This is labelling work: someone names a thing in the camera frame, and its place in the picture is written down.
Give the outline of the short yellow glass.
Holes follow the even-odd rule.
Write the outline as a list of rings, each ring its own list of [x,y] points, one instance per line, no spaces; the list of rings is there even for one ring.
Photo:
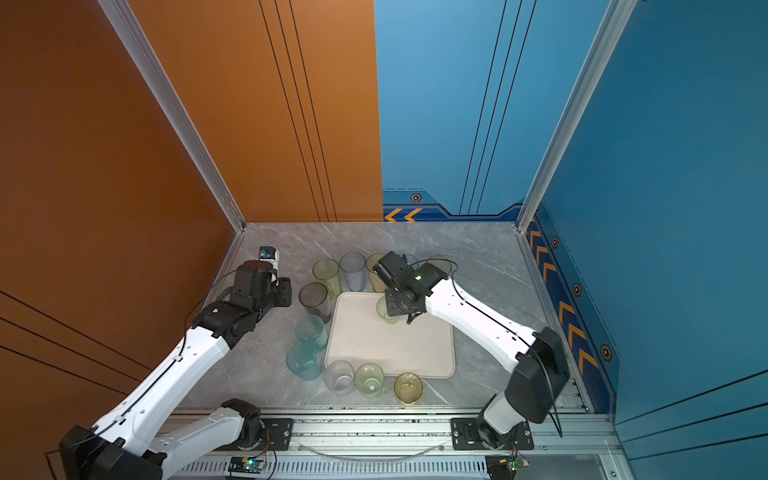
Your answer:
[[[412,372],[401,373],[394,382],[394,393],[403,404],[411,405],[423,395],[424,385],[421,378]]]

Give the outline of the clear short glass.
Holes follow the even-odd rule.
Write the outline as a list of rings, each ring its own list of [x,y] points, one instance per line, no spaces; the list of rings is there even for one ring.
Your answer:
[[[354,375],[355,370],[349,362],[336,360],[326,367],[323,378],[326,387],[332,393],[345,396],[355,389]]]

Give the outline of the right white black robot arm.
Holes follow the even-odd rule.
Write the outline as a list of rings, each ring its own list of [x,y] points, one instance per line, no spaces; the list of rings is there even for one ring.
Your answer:
[[[446,321],[489,352],[510,373],[505,390],[489,400],[476,418],[486,447],[500,449],[524,422],[550,418],[562,432],[556,401],[570,380],[566,349],[550,327],[535,330],[505,317],[474,298],[453,271],[420,261],[406,263],[394,252],[381,257],[374,274],[386,285],[387,313],[407,322],[425,314]]]

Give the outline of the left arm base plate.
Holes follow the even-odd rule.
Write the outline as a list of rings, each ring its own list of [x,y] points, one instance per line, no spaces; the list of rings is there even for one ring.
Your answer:
[[[262,418],[261,430],[255,440],[236,440],[216,449],[217,452],[262,452],[264,450],[288,451],[292,439],[292,418]]]

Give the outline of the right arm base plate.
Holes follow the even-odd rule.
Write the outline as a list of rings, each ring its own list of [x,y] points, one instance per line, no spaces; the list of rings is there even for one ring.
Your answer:
[[[455,450],[518,450],[534,449],[529,423],[523,421],[502,434],[477,418],[452,418],[451,440]]]

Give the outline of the short light green glass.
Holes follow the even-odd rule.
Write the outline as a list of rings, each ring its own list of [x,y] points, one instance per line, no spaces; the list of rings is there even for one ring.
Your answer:
[[[355,372],[355,387],[365,398],[376,398],[384,389],[385,375],[376,363],[364,363]]]

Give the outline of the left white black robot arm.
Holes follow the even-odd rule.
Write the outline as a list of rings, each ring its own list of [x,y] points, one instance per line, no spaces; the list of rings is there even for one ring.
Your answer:
[[[209,452],[265,443],[261,412],[231,399],[170,434],[159,430],[204,374],[276,307],[292,303],[277,250],[263,247],[241,264],[232,286],[193,319],[180,343],[119,405],[89,428],[75,426],[58,453],[68,479],[168,479]]]

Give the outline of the short pale green glass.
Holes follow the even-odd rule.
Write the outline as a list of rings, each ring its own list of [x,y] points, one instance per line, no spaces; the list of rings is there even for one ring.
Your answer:
[[[385,296],[381,296],[376,304],[376,312],[379,317],[387,324],[396,324],[403,318],[402,314],[391,315],[388,310],[388,303]]]

